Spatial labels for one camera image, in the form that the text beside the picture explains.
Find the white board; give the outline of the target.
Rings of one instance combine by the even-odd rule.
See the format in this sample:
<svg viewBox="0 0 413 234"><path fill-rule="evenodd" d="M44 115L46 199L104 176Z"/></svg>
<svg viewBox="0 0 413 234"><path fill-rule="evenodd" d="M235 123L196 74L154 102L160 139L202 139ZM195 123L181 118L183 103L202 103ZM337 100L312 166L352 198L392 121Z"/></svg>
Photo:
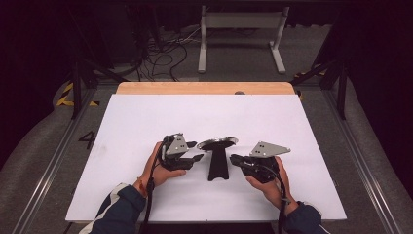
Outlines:
<svg viewBox="0 0 413 234"><path fill-rule="evenodd" d="M133 183L156 142L182 133L202 142L235 137L228 154L248 154L259 141L288 148L282 155L293 197L315 206L325 220L346 213L296 95L114 95L67 211L69 221L95 218L119 183ZM157 187L153 222L262 222L278 211L230 166L227 179L208 180L210 156L183 176Z"/></svg>

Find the white metal stand frame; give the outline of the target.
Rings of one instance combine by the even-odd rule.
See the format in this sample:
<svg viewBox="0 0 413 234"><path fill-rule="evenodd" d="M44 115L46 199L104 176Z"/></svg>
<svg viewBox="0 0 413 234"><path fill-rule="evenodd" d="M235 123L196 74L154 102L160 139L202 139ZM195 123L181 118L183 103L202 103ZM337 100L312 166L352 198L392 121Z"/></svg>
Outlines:
<svg viewBox="0 0 413 234"><path fill-rule="evenodd" d="M199 54L198 72L207 71L207 29L208 28L266 28L275 29L276 36L269 42L269 47L279 74L286 72L279 50L283 30L288 18L289 8L284 7L276 12L248 13L248 12L209 12L202 6L200 21L201 47Z"/></svg>

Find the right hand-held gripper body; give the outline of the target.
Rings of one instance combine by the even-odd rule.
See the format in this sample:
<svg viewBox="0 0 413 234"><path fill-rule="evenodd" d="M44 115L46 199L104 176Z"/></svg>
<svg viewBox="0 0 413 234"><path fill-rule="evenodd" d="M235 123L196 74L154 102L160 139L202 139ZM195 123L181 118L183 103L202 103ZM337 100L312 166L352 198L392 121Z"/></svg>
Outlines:
<svg viewBox="0 0 413 234"><path fill-rule="evenodd" d="M261 183L267 183L274 180L279 173L275 157L288 152L288 147L259 141L249 155L241 159L240 167L245 176L252 176Z"/></svg>

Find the person's right hand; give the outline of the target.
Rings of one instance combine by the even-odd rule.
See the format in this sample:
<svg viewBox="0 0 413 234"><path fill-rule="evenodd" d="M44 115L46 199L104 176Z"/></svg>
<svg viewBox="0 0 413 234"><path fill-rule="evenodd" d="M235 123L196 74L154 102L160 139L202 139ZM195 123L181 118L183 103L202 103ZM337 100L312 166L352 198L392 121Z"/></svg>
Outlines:
<svg viewBox="0 0 413 234"><path fill-rule="evenodd" d="M280 177L285 189L284 196L288 200L288 203L284 208L284 214L289 215L298 208L298 203L290 193L289 179L281 158L279 156L276 156L275 159L279 165ZM264 194L266 199L271 202L276 208L278 208L279 210L282 208L281 182L277 178L267 183L261 183L250 175L247 175L245 179L250 183L252 187L260 190Z"/></svg>

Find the black metal stand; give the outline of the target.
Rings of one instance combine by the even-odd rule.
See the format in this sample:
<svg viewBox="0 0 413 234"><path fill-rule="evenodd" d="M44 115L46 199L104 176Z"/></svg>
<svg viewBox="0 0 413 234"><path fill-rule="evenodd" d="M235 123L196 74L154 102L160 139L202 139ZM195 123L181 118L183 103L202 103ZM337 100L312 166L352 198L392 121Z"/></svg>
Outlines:
<svg viewBox="0 0 413 234"><path fill-rule="evenodd" d="M322 76L319 86L323 90L331 90L335 83L338 83L338 94L336 100L336 108L339 113L339 116L345 120L345 101L346 101L346 91L347 91L347 79L348 71L346 64L342 60L332 60L326 63L323 63L325 70L322 71L324 75ZM293 78L290 81L292 86L303 83L304 81L309 80L310 78L315 77L316 75L304 76L298 79Z"/></svg>
<svg viewBox="0 0 413 234"><path fill-rule="evenodd" d="M87 89L97 87L95 70L117 83L126 82L126 79L109 70L109 61L105 59L108 55L92 8L89 5L66 5L64 10L67 13L66 26L70 31L66 40L70 45L72 61L71 83L74 95L72 118L76 119L85 106L82 100L82 84L85 84Z"/></svg>

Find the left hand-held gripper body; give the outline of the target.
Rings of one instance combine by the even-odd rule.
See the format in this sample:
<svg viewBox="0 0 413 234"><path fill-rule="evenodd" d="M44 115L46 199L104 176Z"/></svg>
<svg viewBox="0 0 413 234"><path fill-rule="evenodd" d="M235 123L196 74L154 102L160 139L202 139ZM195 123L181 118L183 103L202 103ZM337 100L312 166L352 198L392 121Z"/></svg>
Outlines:
<svg viewBox="0 0 413 234"><path fill-rule="evenodd" d="M169 170L190 170L194 163L190 158L183 158L183 155L189 151L183 133L165 136L161 146L161 165Z"/></svg>

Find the person's left hand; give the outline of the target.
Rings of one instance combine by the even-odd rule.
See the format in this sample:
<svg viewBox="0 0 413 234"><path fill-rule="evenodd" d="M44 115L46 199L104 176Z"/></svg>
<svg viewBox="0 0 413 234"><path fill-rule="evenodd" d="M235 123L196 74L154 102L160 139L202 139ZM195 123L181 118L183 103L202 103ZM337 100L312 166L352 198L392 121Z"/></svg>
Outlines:
<svg viewBox="0 0 413 234"><path fill-rule="evenodd" d="M161 184L163 184L170 178L175 178L175 177L183 176L186 174L184 170L169 171L165 169L162 165L152 168L152 166L157 163L156 155L157 155L157 152L160 146L161 146L160 142L157 142L155 144L153 152L151 153L151 155L149 156L145 164L143 173L139 176L143 180L143 184L146 186L146 190L147 190L147 184L148 184L150 177L153 178L154 186L160 186ZM137 180L132 186L138 191Z"/></svg>

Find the red wrist band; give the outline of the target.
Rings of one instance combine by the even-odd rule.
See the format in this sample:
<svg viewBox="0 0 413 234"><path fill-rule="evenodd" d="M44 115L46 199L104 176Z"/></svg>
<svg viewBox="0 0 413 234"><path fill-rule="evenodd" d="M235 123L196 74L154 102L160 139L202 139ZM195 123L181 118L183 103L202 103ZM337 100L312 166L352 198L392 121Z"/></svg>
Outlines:
<svg viewBox="0 0 413 234"><path fill-rule="evenodd" d="M148 194L147 194L146 186L143 184L143 180L140 177L137 178L137 184L138 184L138 191L140 192L140 194L144 198L147 198Z"/></svg>

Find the oval silver photo frame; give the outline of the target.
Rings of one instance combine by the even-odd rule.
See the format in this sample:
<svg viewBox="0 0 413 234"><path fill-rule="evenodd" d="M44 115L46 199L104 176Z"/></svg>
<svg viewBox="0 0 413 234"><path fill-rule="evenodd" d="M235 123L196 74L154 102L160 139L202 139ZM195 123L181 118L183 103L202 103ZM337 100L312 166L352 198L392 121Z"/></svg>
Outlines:
<svg viewBox="0 0 413 234"><path fill-rule="evenodd" d="M205 140L197 145L203 151L212 153L207 180L213 181L216 178L229 178L226 149L238 143L235 137L222 137Z"/></svg>

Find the yellow black floor tape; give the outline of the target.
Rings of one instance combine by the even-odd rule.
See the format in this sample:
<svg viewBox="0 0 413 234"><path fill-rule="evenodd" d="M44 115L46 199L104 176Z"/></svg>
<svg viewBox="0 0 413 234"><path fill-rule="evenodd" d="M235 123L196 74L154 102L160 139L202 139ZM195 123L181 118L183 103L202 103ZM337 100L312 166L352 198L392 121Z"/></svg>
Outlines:
<svg viewBox="0 0 413 234"><path fill-rule="evenodd" d="M312 77L312 76L314 76L314 75L317 75L317 74L321 73L321 72L324 71L324 70L325 70L324 65L323 65L323 64L318 64L317 66L313 67L311 70L309 70L309 71L307 71L307 72L299 72L299 73L296 73L296 74L294 75L294 78L295 78L295 79L298 79L298 78L301 78L301 77L304 77L304 76L310 76L310 77Z"/></svg>
<svg viewBox="0 0 413 234"><path fill-rule="evenodd" d="M68 100L69 93L73 90L73 83L68 82L66 87L64 88L60 98L58 99L56 105L57 106L73 106L74 101L73 100Z"/></svg>

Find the aluminium floor rail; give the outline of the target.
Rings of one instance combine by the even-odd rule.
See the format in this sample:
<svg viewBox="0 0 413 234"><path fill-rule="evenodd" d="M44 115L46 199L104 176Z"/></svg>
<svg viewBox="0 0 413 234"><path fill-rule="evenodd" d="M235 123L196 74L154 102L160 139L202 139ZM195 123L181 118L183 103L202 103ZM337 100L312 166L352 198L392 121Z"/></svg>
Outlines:
<svg viewBox="0 0 413 234"><path fill-rule="evenodd" d="M380 218L382 225L387 234L404 234L397 221L394 218L389 203L387 202L383 190L377 180L377 178L370 171L363 154L356 142L356 139L347 124L346 120L343 120L336 109L336 100L334 95L330 91L322 91L324 99L326 100L330 110L332 111L335 121L337 122L342 135L344 136L346 143L350 147L352 160L354 161L357 172L360 179L366 189L368 197L370 198L374 209Z"/></svg>
<svg viewBox="0 0 413 234"><path fill-rule="evenodd" d="M61 165L63 157L66 154L69 143L74 136L74 133L79 126L85 112L87 105L92 101L94 97L95 89L86 89L84 97L81 99L82 107L74 119L69 121L67 128L60 140L53 157L51 158L48 167L43 172L41 178L36 184L34 192L32 193L30 200L25 206L19 221L15 225L12 234L26 234L31 226L34 217L39 211L53 181L56 177L56 173Z"/></svg>

